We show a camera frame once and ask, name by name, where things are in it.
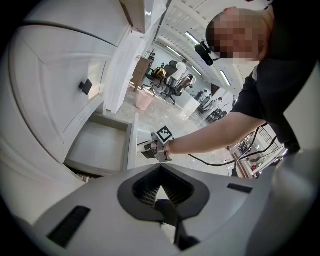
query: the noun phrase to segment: man's arm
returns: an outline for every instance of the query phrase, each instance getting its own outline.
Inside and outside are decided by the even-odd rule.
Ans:
[[[230,112],[223,119],[186,136],[171,140],[169,154],[196,154],[235,144],[266,121],[240,112]]]

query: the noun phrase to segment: headset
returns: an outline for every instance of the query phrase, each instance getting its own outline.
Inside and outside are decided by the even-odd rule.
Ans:
[[[200,44],[197,44],[194,47],[194,49],[208,66],[212,66],[215,61],[220,60],[220,58],[212,59],[210,57],[209,54],[211,54],[212,51],[206,46],[205,41],[202,41]]]

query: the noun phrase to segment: ceiling light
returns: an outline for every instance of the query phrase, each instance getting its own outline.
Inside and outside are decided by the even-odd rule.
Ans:
[[[192,34],[190,34],[189,32],[186,32],[185,34],[186,34],[186,36],[187,36],[188,38],[190,38],[192,41],[194,41],[196,45],[199,45],[199,44],[200,44],[200,42],[199,42],[197,39],[195,39]]]
[[[202,74],[200,74],[200,72],[194,66],[192,66],[192,68],[195,70],[195,72],[197,72],[200,76],[202,76]]]
[[[174,49],[172,49],[171,47],[169,47],[169,46],[167,46],[167,48],[170,50],[170,51],[172,51],[172,52],[174,52],[176,55],[178,55],[179,57],[181,57],[181,55],[179,54],[179,53],[177,53]]]
[[[225,82],[228,84],[228,86],[231,86],[231,84],[229,83],[229,81],[228,81],[228,79],[227,79],[227,77],[226,77],[225,73],[224,73],[222,70],[220,71],[220,73],[221,73],[221,75],[223,76],[223,78],[224,78]]]

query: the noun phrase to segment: salon chair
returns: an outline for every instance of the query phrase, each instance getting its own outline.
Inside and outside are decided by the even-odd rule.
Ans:
[[[150,85],[143,84],[141,89],[144,87],[150,88],[150,90],[153,92],[153,96],[156,96],[154,86],[160,87],[164,86],[167,84],[168,77],[171,77],[175,72],[177,72],[177,61],[170,61],[168,65],[164,66],[164,71],[165,71],[165,76],[163,75],[157,75],[155,77],[154,73],[152,72],[151,74],[146,74],[146,78],[149,79],[151,82]]]
[[[176,87],[170,87],[169,88],[169,92],[168,93],[164,93],[162,92],[160,95],[165,95],[165,100],[170,97],[170,99],[173,101],[173,105],[176,104],[175,99],[172,97],[172,95],[175,95],[177,97],[181,96],[181,94],[183,93],[183,91],[190,86],[190,88],[193,88],[191,84],[192,79],[194,78],[194,76],[192,74],[188,74],[183,80],[182,82],[180,82]]]

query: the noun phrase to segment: open drawer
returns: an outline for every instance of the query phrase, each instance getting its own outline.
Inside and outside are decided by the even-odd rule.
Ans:
[[[75,139],[64,161],[67,167],[106,176],[136,167],[138,118],[133,123],[94,113]]]

